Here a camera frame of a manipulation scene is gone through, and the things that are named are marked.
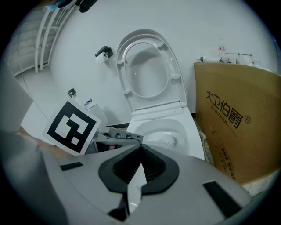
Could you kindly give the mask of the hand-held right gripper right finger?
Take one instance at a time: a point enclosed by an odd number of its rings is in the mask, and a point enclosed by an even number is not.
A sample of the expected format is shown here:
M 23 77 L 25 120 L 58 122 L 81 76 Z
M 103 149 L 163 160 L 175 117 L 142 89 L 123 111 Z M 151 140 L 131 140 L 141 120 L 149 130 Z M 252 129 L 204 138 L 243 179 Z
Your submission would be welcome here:
M 159 152 L 147 145 L 142 145 L 141 164 L 147 182 L 151 182 L 161 176 L 166 170 L 166 163 Z

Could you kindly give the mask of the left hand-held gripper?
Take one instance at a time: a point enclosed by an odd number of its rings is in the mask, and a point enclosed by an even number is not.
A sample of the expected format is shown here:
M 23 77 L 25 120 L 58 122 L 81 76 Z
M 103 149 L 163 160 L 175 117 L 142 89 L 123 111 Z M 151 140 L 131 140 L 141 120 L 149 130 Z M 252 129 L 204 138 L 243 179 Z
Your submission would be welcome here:
M 98 104 L 88 101 L 81 105 L 75 97 L 65 97 L 49 119 L 43 136 L 73 156 L 142 143 L 142 135 L 108 127 L 107 123 Z

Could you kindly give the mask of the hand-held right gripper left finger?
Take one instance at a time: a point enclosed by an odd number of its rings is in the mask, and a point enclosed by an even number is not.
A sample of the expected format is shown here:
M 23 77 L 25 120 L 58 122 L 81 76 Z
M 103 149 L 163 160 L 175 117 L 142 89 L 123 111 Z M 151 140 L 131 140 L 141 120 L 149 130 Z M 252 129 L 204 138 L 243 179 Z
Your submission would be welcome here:
M 126 184 L 129 184 L 138 170 L 142 160 L 141 146 L 130 148 L 116 156 L 113 165 L 114 174 Z

